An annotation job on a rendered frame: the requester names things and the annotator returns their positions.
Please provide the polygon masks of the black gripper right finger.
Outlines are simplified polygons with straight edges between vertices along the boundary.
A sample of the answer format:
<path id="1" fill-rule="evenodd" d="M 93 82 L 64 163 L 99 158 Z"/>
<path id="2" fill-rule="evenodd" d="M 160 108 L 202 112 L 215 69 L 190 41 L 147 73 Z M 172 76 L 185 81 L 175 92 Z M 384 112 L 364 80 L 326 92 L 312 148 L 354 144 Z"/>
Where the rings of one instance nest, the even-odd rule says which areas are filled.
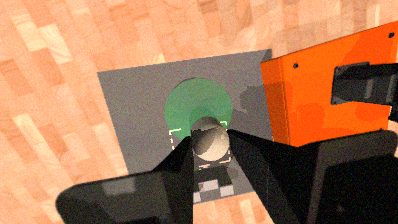
<path id="1" fill-rule="evenodd" d="M 274 224 L 315 224 L 325 170 L 381 155 L 395 155 L 398 134 L 373 130 L 283 144 L 227 130 L 234 157 Z"/>

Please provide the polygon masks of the grey flat mat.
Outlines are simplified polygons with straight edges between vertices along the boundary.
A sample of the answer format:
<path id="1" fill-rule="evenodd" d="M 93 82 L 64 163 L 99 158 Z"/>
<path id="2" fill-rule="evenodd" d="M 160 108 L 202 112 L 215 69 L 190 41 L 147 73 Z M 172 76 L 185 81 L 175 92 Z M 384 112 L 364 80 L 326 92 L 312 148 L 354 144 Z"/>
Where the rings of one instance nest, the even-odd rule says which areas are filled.
<path id="1" fill-rule="evenodd" d="M 229 129 L 273 141 L 261 62 L 272 48 L 96 72 L 128 175 L 152 171 L 182 141 L 168 128 L 165 103 L 182 80 L 197 77 L 221 85 L 230 96 Z M 200 192 L 193 205 L 255 192 L 229 146 L 218 160 L 207 161 L 193 150 L 194 171 L 225 169 L 234 194 L 219 189 Z"/>

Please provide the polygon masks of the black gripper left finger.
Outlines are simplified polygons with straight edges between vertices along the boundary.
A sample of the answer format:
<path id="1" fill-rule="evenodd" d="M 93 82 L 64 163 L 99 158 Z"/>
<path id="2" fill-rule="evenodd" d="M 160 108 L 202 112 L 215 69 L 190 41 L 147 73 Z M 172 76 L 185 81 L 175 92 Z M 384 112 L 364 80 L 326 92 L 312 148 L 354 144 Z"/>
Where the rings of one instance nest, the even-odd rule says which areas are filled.
<path id="1" fill-rule="evenodd" d="M 62 190 L 55 209 L 64 224 L 115 224 L 157 217 L 193 224 L 194 157 L 186 136 L 152 171 L 77 184 Z"/>

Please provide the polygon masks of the green glass bottle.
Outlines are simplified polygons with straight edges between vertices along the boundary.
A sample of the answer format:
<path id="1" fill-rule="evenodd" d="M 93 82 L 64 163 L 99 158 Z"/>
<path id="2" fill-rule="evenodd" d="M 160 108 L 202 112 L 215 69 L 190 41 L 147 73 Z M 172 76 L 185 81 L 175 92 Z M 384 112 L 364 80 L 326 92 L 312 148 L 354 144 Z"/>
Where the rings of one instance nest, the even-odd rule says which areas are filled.
<path id="1" fill-rule="evenodd" d="M 165 120 L 179 139 L 191 136 L 194 152 L 207 161 L 218 160 L 229 148 L 226 128 L 232 104 L 225 89 L 216 82 L 191 77 L 171 91 L 165 103 Z"/>

